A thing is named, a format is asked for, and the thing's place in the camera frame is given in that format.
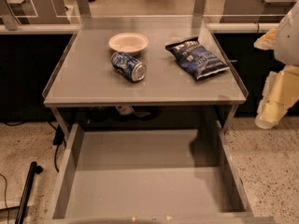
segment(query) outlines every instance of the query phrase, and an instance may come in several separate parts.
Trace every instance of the can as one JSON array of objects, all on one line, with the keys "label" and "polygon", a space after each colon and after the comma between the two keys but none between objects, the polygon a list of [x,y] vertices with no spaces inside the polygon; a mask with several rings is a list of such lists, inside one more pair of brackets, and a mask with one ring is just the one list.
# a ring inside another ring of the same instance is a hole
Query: can
[{"label": "can", "polygon": [[144,78],[147,66],[125,52],[115,52],[111,57],[113,68],[133,82]]}]

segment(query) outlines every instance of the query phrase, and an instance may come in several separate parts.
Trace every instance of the open drawer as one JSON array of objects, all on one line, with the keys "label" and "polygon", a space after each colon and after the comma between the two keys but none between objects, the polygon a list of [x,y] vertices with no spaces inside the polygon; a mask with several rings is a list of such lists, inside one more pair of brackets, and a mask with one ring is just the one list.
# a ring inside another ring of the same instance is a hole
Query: open drawer
[{"label": "open drawer", "polygon": [[[167,110],[198,125],[161,129],[174,117]],[[73,125],[48,223],[255,223],[212,105],[165,108],[146,123],[136,131]]]}]

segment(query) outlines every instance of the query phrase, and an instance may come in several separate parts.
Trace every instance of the black rod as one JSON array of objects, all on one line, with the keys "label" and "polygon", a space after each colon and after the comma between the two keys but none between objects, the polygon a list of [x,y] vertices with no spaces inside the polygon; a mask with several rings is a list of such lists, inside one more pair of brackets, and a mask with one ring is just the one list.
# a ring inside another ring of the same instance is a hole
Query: black rod
[{"label": "black rod", "polygon": [[26,184],[25,184],[24,190],[22,192],[20,206],[19,206],[15,224],[22,224],[22,222],[24,220],[24,215],[25,215],[25,211],[27,208],[28,200],[30,197],[31,187],[34,182],[35,174],[36,173],[40,174],[41,172],[42,172],[42,167],[37,166],[36,161],[31,162],[29,172],[27,175]]}]

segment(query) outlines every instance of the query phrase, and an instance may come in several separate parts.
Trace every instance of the can lid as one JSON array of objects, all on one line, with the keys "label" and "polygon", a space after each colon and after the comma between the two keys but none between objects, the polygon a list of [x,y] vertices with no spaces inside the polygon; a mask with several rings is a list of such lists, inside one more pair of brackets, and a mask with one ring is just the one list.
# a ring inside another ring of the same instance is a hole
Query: can lid
[{"label": "can lid", "polygon": [[134,81],[143,79],[146,73],[147,73],[147,66],[144,64],[139,65],[134,71]]}]

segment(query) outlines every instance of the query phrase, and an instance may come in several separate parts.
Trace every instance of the floor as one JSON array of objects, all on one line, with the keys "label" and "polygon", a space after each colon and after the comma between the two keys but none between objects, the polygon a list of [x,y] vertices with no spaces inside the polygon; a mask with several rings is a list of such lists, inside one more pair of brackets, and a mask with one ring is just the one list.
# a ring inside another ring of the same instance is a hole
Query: floor
[{"label": "floor", "polygon": [[[66,4],[74,0],[64,0]],[[96,0],[94,16],[192,14],[193,0]],[[207,0],[212,13],[221,12],[224,0]],[[0,174],[7,179],[9,223],[14,223],[30,163],[43,173],[36,175],[24,223],[43,223],[57,172],[54,167],[55,134],[47,122],[17,126],[0,123]],[[272,130],[261,130],[254,118],[234,118],[226,139],[232,161],[243,182],[254,216],[273,216],[280,224],[299,223],[299,118],[286,117]],[[64,154],[57,152],[57,165]],[[5,180],[0,177],[0,223],[7,223],[4,204]]]}]

